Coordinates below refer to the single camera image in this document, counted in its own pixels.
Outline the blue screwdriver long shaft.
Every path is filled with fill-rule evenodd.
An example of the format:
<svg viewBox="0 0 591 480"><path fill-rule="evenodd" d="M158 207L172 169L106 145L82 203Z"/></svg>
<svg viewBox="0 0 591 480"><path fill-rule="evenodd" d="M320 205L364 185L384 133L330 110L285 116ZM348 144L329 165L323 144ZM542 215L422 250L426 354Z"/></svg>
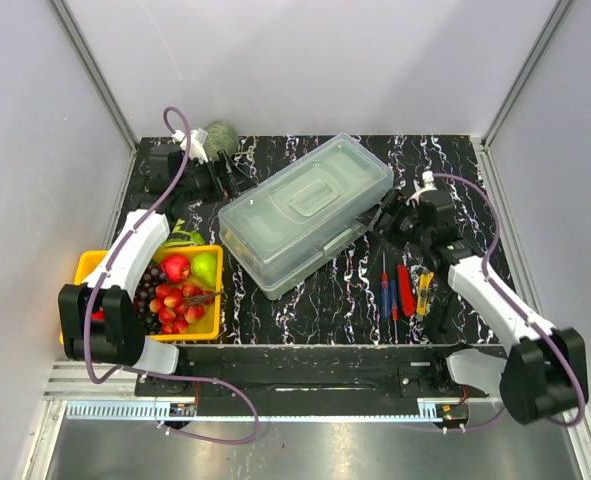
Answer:
<svg viewBox="0 0 591 480"><path fill-rule="evenodd" d="M389 280L386 271L386 254L382 253L382 273L381 273L381 317L385 320L391 318L391 301L389 295Z"/></svg>

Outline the translucent plastic tool box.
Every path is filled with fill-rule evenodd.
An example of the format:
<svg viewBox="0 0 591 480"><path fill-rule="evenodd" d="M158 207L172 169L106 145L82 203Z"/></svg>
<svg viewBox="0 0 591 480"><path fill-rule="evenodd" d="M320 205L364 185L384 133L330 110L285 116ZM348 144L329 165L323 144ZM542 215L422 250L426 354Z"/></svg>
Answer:
<svg viewBox="0 0 591 480"><path fill-rule="evenodd" d="M219 237L276 300L364 234L359 216L393 181L387 164L342 133L220 209Z"/></svg>

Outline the yellow utility knife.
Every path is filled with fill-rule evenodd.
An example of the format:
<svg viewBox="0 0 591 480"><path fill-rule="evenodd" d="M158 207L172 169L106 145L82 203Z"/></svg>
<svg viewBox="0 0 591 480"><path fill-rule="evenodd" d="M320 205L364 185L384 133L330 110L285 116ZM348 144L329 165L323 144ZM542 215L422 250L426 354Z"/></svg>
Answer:
<svg viewBox="0 0 591 480"><path fill-rule="evenodd" d="M429 304L430 285L432 283L433 278L434 273L430 271L425 271L420 275L416 304L416 318L418 321L422 321L427 313Z"/></svg>

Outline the blue screwdriver red tip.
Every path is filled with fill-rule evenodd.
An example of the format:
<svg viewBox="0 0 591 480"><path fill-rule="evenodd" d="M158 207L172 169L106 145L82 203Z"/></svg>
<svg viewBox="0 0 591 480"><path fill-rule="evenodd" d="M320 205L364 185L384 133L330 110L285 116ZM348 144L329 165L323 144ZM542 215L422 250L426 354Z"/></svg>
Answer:
<svg viewBox="0 0 591 480"><path fill-rule="evenodd" d="M389 282L389 296L390 296L391 319L393 321L393 342L395 344L398 344L399 343L399 336L398 336L399 309L398 309L398 303L397 303L396 282L394 280L391 280Z"/></svg>

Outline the red folding knife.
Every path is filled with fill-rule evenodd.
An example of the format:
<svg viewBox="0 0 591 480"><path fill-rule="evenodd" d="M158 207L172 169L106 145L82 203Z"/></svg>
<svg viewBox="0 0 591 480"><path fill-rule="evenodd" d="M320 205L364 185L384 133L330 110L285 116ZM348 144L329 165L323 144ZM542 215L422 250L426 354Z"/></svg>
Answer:
<svg viewBox="0 0 591 480"><path fill-rule="evenodd" d="M416 312L416 302L412 290L410 272L403 264L398 264L396 271L402 311L405 317L410 318Z"/></svg>

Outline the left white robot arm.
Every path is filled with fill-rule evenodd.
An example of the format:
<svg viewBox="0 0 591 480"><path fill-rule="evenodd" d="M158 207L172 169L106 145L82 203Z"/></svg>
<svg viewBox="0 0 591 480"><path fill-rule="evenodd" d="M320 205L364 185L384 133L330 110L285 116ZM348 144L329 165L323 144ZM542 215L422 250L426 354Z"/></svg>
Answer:
<svg viewBox="0 0 591 480"><path fill-rule="evenodd" d="M124 228L99 265L79 284L66 284L58 295L66 356L85 363L91 382L101 384L124 368L136 373L170 375L179 349L148 337L136 318L136 287L146 266L170 234L165 207L177 192L187 201L221 201L240 194L242 170L226 150L215 160L190 145L162 144L158 158L174 173L147 209L126 216Z"/></svg>

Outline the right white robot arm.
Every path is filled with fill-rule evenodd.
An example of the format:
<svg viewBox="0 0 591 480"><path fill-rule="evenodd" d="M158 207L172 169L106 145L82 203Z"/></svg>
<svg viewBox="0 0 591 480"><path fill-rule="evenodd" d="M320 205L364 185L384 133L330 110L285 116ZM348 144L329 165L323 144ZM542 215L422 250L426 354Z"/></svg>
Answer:
<svg viewBox="0 0 591 480"><path fill-rule="evenodd" d="M385 242L420 249L425 264L465 300L503 346L503 358L473 347L455 347L438 365L451 382L501 400L522 425L557 421L571 409L577 425L588 402L586 347L573 328L559 329L531 309L461 233L456 206L444 191L413 200L391 189L358 221Z"/></svg>

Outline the green melon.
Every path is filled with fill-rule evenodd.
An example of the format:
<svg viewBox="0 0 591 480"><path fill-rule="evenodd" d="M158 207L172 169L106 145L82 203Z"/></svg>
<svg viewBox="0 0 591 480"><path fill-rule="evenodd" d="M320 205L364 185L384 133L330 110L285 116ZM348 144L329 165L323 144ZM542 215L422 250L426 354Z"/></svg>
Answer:
<svg viewBox="0 0 591 480"><path fill-rule="evenodd" d="M223 120L213 121L205 127L205 132L207 138L204 150L210 160L217 160L220 150L224 150L229 156L238 152L238 133L231 123Z"/></svg>

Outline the green celery stalk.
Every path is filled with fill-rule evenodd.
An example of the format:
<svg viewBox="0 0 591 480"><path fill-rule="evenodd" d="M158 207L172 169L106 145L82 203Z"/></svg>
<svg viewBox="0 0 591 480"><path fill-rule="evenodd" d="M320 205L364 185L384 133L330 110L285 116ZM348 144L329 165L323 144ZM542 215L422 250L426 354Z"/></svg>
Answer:
<svg viewBox="0 0 591 480"><path fill-rule="evenodd" d="M161 249L174 247L203 246L206 242L198 230L188 230L186 221L178 219L169 237L160 245Z"/></svg>

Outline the black marble mat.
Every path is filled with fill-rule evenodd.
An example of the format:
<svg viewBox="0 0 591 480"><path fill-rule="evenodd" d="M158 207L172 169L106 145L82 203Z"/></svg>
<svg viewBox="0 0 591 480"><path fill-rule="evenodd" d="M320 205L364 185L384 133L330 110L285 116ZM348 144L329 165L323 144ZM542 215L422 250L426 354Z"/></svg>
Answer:
<svg viewBox="0 0 591 480"><path fill-rule="evenodd" d="M246 176L244 187L264 181L331 136L242 136L235 161ZM478 160L479 141L463 135L354 135L363 146L394 171L397 188L410 187L424 170L454 174L485 188ZM145 160L152 146L169 143L168 137L142 137L130 167L128 186L121 204L119 228L129 207L144 191L148 168ZM485 202L465 185L440 182L457 205L464 235L474 239L482 252L491 245L495 226ZM219 243L217 212L221 204L187 205L180 218L185 231L198 231L208 244ZM226 344L323 344L383 345L394 342L391 322L381 319L380 277L382 254L387 272L396 277L396 266L409 268L415 293L424 271L421 255L413 246L403 253L383 244L368 232L349 244L331 262L278 300L270 301L238 262L225 251L225 295L220 314L218 343ZM443 316L448 291L441 282L430 285L429 310L423 320L401 316L397 324L400 344L498 343L499 338L463 300Z"/></svg>

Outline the green pear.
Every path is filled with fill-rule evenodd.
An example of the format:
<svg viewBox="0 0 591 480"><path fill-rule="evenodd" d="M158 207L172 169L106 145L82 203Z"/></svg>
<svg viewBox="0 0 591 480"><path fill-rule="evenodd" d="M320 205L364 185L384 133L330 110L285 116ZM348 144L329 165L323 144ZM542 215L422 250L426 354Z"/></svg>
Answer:
<svg viewBox="0 0 591 480"><path fill-rule="evenodd" d="M215 286L218 272L217 257L207 252L195 255L191 260L191 272L205 284Z"/></svg>

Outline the red apple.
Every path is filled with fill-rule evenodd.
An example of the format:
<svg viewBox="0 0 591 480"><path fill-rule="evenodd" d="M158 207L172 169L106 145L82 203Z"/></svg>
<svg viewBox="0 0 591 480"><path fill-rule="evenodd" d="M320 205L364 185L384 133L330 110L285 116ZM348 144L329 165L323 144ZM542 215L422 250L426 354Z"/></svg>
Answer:
<svg viewBox="0 0 591 480"><path fill-rule="evenodd" d="M170 283L178 284L187 280L191 274L190 259L182 254L173 253L164 257L160 267Z"/></svg>

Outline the purple grape bunch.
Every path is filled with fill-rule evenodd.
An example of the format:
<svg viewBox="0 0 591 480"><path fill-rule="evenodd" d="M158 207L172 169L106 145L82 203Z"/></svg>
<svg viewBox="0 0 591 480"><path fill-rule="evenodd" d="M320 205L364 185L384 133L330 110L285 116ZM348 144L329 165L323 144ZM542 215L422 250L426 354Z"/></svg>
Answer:
<svg viewBox="0 0 591 480"><path fill-rule="evenodd" d="M156 298L157 287L165 282L166 277L161 268L151 262L146 267L135 290L133 305L145 333L148 335L161 333L161 322L158 319L158 314L150 309L150 303Z"/></svg>

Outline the black hex key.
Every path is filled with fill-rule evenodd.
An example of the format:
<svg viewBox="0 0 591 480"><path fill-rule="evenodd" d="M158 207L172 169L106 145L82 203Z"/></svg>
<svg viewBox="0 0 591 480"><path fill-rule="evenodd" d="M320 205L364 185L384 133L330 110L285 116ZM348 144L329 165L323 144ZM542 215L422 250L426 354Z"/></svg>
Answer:
<svg viewBox="0 0 591 480"><path fill-rule="evenodd" d="M455 291L451 291L447 294L444 302L443 308L441 311L441 316L438 322L438 332L441 334L445 334L448 329L450 322L453 317L457 316L457 312L459 310L459 300L458 295Z"/></svg>

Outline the red cherry bunch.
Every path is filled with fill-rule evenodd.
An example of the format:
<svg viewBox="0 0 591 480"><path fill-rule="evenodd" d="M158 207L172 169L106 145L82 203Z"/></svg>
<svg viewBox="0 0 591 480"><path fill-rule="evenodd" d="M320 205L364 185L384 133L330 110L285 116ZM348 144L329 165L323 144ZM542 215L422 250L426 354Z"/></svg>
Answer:
<svg viewBox="0 0 591 480"><path fill-rule="evenodd" d="M148 307L160 334L183 335L206 318L207 308L217 297L215 292L191 282L181 287L161 284L156 287Z"/></svg>

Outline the yellow fruit bin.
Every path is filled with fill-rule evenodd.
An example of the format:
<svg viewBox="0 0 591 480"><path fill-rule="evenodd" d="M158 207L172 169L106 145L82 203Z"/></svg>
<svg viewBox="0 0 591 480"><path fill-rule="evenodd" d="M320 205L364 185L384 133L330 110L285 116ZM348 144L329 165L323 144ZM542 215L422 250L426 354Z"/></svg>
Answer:
<svg viewBox="0 0 591 480"><path fill-rule="evenodd" d="M205 284L192 272L183 283L173 284L167 278L164 284L181 287L191 282L204 290L218 294L207 308L206 318L183 335L148 335L134 308L135 290L146 267L154 262L160 267L164 257L178 253L191 260L199 253L217 257L218 272L215 286ZM221 293L223 287L223 249L219 245L157 248L146 247L137 252L125 247L112 259L113 252L88 251L79 260L74 281L66 284L58 295L61 323L61 343L68 349L80 351L84 341L84 325L90 322L90 345L107 351L124 350L139 346L145 337L161 342L206 341L219 335ZM91 314L102 309L105 319L93 320Z"/></svg>

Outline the red pomegranate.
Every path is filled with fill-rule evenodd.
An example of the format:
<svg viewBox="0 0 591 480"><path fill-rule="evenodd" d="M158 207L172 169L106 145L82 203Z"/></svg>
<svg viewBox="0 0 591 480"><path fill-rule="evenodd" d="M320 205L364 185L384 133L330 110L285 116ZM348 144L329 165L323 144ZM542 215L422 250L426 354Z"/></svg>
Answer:
<svg viewBox="0 0 591 480"><path fill-rule="evenodd" d="M91 318L93 320L103 321L105 319L104 311L102 309L99 309L98 311L93 312L91 314Z"/></svg>

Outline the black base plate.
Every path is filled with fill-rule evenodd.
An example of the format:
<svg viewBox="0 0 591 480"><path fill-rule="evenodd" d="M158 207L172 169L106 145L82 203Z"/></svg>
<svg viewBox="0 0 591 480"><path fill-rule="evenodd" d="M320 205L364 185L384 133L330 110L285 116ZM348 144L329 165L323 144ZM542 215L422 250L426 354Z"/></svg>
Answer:
<svg viewBox="0 0 591 480"><path fill-rule="evenodd" d="M180 348L181 375L212 377L253 393L357 391L399 396L485 394L448 383L443 345L194 345Z"/></svg>

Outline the aluminium frame rail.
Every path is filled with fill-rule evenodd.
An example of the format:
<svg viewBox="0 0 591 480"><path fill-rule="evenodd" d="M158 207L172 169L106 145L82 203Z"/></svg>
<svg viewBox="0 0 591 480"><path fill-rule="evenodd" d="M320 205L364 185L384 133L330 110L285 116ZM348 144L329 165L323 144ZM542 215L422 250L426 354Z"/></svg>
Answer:
<svg viewBox="0 0 591 480"><path fill-rule="evenodd" d="M95 384L83 366L58 363L45 396L67 401L68 416L85 420L441 424L468 420L475 404L498 410L497 399L472 389L451 396L429 391L419 383L421 368L414 364L408 375L394 369L370 381L305 384L298 369L292 370L291 383L268 383L264 376L250 378L249 367L216 366L215 372L228 374L234 385L227 388L128 372Z"/></svg>

